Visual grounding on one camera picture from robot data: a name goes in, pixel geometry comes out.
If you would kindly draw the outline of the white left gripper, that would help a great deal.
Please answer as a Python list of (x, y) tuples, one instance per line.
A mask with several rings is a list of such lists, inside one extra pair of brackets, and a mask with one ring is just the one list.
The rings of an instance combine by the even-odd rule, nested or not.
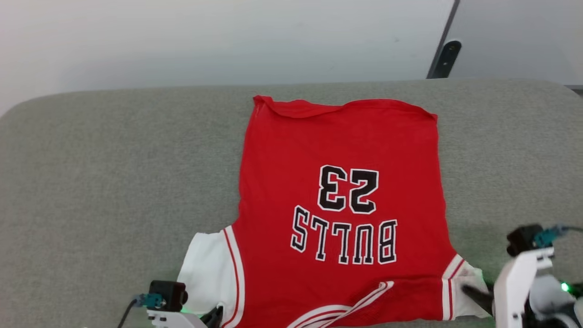
[(217, 306), (198, 317), (193, 313), (147, 310), (148, 320), (155, 328), (220, 328), (223, 306)]

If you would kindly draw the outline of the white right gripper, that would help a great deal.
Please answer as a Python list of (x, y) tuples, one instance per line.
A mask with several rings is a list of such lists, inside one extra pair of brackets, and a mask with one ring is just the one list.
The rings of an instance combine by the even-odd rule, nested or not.
[(486, 292), (464, 285), (462, 292), (488, 315), (498, 328), (580, 328), (582, 297), (575, 286), (543, 273), (552, 267), (554, 247), (520, 253), (500, 272)]

